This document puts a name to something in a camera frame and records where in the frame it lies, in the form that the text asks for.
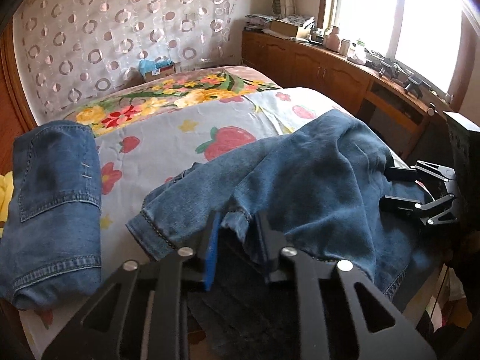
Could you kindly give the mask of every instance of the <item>metal bolt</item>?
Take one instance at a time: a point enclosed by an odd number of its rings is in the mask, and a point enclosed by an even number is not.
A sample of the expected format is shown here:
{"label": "metal bolt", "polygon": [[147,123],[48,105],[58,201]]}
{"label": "metal bolt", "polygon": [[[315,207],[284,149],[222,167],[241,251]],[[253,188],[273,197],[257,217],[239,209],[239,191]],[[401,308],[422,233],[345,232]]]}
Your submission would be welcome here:
{"label": "metal bolt", "polygon": [[293,257],[293,256],[296,256],[297,255],[297,250],[294,248],[294,247],[290,247],[290,246],[287,246],[287,247],[284,247],[282,249],[282,254],[285,256],[285,257]]}
{"label": "metal bolt", "polygon": [[343,259],[337,262],[337,267],[340,271],[348,272],[353,269],[353,264],[349,260]]}
{"label": "metal bolt", "polygon": [[193,256],[194,250],[191,247],[181,247],[177,250],[179,256],[190,257]]}
{"label": "metal bolt", "polygon": [[125,261],[123,263],[123,269],[128,272],[134,271],[138,269],[138,262],[136,262],[135,260],[129,259],[128,261]]}

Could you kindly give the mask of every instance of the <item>bed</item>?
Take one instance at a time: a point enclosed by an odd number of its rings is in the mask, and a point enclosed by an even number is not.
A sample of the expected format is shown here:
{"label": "bed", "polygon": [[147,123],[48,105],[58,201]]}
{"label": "bed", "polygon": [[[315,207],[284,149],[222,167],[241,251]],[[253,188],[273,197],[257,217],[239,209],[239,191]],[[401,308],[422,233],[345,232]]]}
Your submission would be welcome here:
{"label": "bed", "polygon": [[[103,182],[102,278],[125,260],[148,262],[125,223],[153,188],[193,162],[289,134],[331,109],[348,113],[316,91],[282,89],[253,69],[224,67],[143,84],[68,115],[90,125],[97,137]],[[406,167],[395,153],[393,157],[397,166]],[[42,313],[20,312],[37,359],[83,301],[73,299]]]}

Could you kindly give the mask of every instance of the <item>window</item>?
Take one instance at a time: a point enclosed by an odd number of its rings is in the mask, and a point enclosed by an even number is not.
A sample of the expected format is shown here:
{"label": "window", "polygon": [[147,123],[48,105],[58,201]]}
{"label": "window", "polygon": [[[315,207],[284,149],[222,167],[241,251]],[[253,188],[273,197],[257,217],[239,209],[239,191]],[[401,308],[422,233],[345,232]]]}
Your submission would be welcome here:
{"label": "window", "polygon": [[342,38],[395,59],[445,97],[457,63],[460,0],[339,0]]}

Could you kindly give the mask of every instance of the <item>back pocket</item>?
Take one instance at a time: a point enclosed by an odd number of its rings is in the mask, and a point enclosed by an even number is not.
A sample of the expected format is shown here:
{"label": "back pocket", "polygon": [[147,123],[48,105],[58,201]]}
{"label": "back pocket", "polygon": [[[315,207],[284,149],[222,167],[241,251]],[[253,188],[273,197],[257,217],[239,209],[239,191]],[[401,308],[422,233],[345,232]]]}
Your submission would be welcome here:
{"label": "back pocket", "polygon": [[90,128],[56,125],[35,135],[18,197],[21,222],[70,202],[100,208],[100,193],[100,162]]}

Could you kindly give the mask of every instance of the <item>yellow cloth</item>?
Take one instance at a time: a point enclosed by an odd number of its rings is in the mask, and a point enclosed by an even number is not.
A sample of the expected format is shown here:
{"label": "yellow cloth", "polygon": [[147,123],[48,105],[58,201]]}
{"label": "yellow cloth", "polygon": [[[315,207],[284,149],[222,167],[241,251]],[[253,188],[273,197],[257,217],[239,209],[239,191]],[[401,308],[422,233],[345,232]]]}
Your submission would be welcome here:
{"label": "yellow cloth", "polygon": [[[0,175],[0,222],[5,222],[8,217],[8,205],[14,194],[14,176],[8,172],[5,176]],[[3,227],[0,227],[0,238]]]}

